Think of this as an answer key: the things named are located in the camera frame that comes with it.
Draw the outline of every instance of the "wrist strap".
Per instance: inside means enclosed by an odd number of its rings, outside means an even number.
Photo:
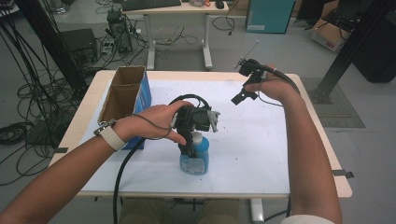
[[[110,126],[103,129],[99,134],[115,151],[122,149],[126,145]]]

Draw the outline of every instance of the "blue spray bottle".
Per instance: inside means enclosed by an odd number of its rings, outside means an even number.
[[[191,175],[203,175],[209,166],[209,141],[201,133],[194,132],[191,135],[196,158],[180,155],[180,168]]]

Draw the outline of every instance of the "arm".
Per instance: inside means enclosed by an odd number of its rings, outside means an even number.
[[[155,105],[139,115],[161,127],[169,127],[172,117],[188,102],[178,101],[169,106]],[[113,126],[124,141],[133,136],[161,137],[166,130],[155,128],[138,117],[120,119]],[[175,132],[167,138],[186,144]],[[101,136],[95,136],[55,162],[33,180],[0,214],[0,223],[47,223],[84,187],[96,170],[114,152]]]
[[[284,107],[292,214],[324,217],[342,223],[332,168],[304,99],[281,79],[272,74],[268,78],[261,85],[250,84],[245,88],[262,91]]]

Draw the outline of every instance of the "black tape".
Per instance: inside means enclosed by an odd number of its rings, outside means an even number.
[[[66,153],[67,152],[68,147],[58,147],[56,148],[53,153]]]
[[[335,176],[344,175],[346,179],[355,177],[351,171],[347,172],[346,170],[333,170],[332,173]]]

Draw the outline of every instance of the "black pole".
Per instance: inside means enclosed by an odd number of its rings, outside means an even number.
[[[329,104],[332,102],[330,93],[342,75],[352,63],[361,47],[369,39],[375,27],[381,22],[385,15],[395,9],[395,0],[374,0],[366,13],[361,18],[356,29],[340,50],[331,67],[317,88],[309,92],[314,104]]]
[[[15,3],[35,30],[35,33],[46,47],[53,61],[58,65],[59,70],[73,89],[74,96],[81,100],[88,86],[66,50],[64,42],[52,26],[50,18],[43,7],[38,0],[15,0]]]

